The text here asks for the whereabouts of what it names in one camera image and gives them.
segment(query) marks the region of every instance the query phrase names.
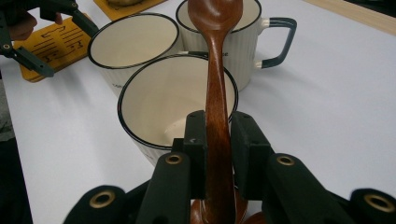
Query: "dark handle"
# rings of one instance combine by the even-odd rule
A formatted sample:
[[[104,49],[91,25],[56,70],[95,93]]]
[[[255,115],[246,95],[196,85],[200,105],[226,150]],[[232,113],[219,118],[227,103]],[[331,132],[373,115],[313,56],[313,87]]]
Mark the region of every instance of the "dark handle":
[[[294,34],[296,33],[297,29],[297,21],[291,18],[281,18],[281,17],[273,17],[270,18],[270,25],[269,27],[286,27],[290,28],[288,38],[286,39],[285,46],[282,49],[282,52],[275,58],[272,59],[266,59],[262,60],[262,68],[267,68],[267,67],[274,67],[277,66],[281,63],[286,58],[286,55],[288,55],[291,42],[293,41]]]

